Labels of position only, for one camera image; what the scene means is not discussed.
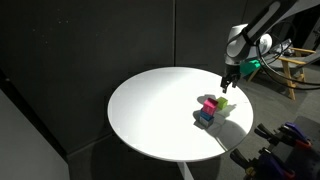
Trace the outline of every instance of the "black wall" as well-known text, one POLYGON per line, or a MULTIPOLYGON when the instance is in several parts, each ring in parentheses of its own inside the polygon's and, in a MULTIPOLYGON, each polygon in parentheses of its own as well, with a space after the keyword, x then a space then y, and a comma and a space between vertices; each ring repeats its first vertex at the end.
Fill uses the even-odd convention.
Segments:
POLYGON ((129 77, 174 64, 222 74, 230 28, 266 2, 6 1, 0 68, 70 153, 112 131, 104 96, 129 77))

